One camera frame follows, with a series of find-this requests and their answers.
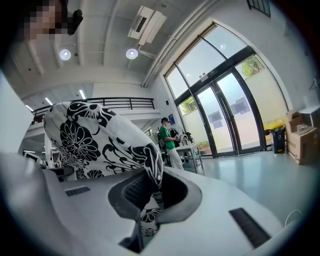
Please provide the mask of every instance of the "black and white floral fabric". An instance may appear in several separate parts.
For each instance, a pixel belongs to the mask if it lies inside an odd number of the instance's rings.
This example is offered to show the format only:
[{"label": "black and white floral fabric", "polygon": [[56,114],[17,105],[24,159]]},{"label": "black and white floral fabric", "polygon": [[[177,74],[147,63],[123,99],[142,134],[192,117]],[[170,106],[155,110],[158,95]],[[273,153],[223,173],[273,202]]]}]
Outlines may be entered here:
[{"label": "black and white floral fabric", "polygon": [[60,152],[61,165],[74,169],[68,181],[143,167],[157,189],[141,212],[142,233],[152,236],[157,232],[155,218],[162,207],[163,162],[156,145],[139,128],[105,106],[80,101],[52,106],[43,123]]}]

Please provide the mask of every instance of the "gray floor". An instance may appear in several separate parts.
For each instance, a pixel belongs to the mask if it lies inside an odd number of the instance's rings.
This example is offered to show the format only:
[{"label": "gray floor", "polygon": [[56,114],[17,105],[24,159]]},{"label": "gray floor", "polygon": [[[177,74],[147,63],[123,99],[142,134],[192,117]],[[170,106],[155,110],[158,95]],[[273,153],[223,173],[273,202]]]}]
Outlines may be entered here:
[{"label": "gray floor", "polygon": [[271,151],[204,159],[203,166],[199,174],[236,186],[283,224],[293,210],[307,213],[320,179],[319,165],[298,165],[289,155]]}]

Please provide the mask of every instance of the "ceiling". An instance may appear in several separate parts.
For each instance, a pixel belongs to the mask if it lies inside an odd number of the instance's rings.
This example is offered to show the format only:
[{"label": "ceiling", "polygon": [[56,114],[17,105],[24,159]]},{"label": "ceiling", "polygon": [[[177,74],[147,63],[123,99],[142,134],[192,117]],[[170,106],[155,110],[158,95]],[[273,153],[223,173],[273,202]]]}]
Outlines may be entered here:
[{"label": "ceiling", "polygon": [[[153,42],[141,47],[156,56],[170,35],[201,2],[203,0],[69,0],[70,13],[76,9],[83,12],[83,21],[76,33],[71,36],[41,35],[36,40],[15,43],[3,72],[24,100],[40,93],[56,98],[56,102],[62,101],[60,97],[74,100],[80,86],[87,90],[90,84],[104,82],[111,76],[117,76],[113,78],[117,80],[131,74],[142,83],[153,59],[139,54],[136,59],[129,60],[125,55],[128,49],[139,47],[139,40],[128,37],[139,8],[146,6],[167,17]],[[71,51],[68,61],[59,58],[62,49]],[[63,88],[70,84],[78,87],[72,91],[69,87],[55,95],[50,91],[52,87]],[[40,96],[30,104],[38,106],[42,102]]]},{"label": "ceiling", "polygon": [[23,103],[28,105],[32,110],[37,110],[46,106],[49,103],[45,100],[48,98],[53,104],[67,102],[73,100],[81,100],[79,90],[82,90],[86,99],[92,98],[94,85],[92,83],[73,83],[50,88],[46,91],[41,91],[35,95],[23,99]]}]

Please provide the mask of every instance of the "white wall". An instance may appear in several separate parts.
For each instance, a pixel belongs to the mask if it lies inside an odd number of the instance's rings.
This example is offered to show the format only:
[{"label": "white wall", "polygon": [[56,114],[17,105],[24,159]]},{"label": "white wall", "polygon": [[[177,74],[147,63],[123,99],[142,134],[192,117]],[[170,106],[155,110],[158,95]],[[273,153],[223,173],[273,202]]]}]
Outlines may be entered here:
[{"label": "white wall", "polygon": [[11,88],[0,70],[0,151],[18,153],[34,116]]},{"label": "white wall", "polygon": [[93,85],[92,97],[153,98],[153,95],[150,88],[141,87],[140,84],[101,82]]},{"label": "white wall", "polygon": [[[180,130],[183,127],[182,121],[164,77],[162,75],[157,76],[148,88],[151,89],[154,98],[154,107],[157,110],[160,110],[161,117],[167,118],[170,114],[173,114],[175,124],[172,127]],[[159,127],[161,127],[161,118],[150,126],[153,132]]]},{"label": "white wall", "polygon": [[271,6],[269,18],[250,10],[246,0],[220,1],[208,12],[214,22],[257,52],[278,81],[289,109],[303,108],[303,96],[309,95],[315,67],[305,56],[303,44],[293,39],[294,33],[288,33],[291,28],[282,13]]},{"label": "white wall", "polygon": [[64,66],[45,72],[25,86],[15,88],[22,99],[56,86],[73,83],[115,83],[141,85],[145,75],[128,70],[105,68],[103,66]]}]

